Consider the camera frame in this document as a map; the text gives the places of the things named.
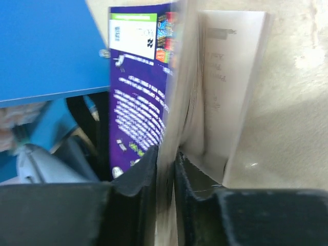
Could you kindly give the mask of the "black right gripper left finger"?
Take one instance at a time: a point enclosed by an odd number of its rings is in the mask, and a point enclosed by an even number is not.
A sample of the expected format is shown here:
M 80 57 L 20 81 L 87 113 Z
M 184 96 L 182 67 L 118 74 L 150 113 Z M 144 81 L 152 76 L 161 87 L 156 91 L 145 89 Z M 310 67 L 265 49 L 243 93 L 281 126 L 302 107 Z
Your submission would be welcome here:
M 1 245 L 154 245 L 158 148 L 112 182 L 1 187 Z

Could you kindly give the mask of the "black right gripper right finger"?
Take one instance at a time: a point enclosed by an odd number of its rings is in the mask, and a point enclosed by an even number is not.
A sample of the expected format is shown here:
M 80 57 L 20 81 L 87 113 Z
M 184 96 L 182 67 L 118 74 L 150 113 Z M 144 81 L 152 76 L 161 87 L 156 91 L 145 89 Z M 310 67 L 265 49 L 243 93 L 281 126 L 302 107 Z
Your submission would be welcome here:
M 181 152 L 175 162 L 179 245 L 327 245 L 327 192 L 228 189 Z

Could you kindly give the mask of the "purple cover book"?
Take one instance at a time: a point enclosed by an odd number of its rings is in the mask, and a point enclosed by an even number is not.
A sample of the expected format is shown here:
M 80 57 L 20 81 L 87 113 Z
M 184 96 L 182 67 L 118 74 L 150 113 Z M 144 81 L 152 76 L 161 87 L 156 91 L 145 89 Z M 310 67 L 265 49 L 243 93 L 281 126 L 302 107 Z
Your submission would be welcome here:
M 159 146 L 157 245 L 178 244 L 175 154 L 219 182 L 232 163 L 270 26 L 267 12 L 202 1 L 109 9 L 111 171 L 140 167 Z

